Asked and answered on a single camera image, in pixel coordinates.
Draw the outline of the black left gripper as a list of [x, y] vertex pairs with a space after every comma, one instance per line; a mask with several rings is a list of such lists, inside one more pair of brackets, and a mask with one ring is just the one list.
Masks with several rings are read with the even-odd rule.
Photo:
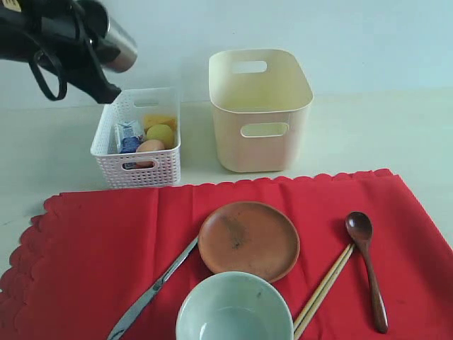
[[51, 91], [45, 69], [56, 76], [59, 92], [71, 84], [97, 103], [112, 103], [121, 90], [102, 66], [119, 52], [99, 40], [80, 1], [1, 2], [1, 58], [28, 64], [43, 92]]

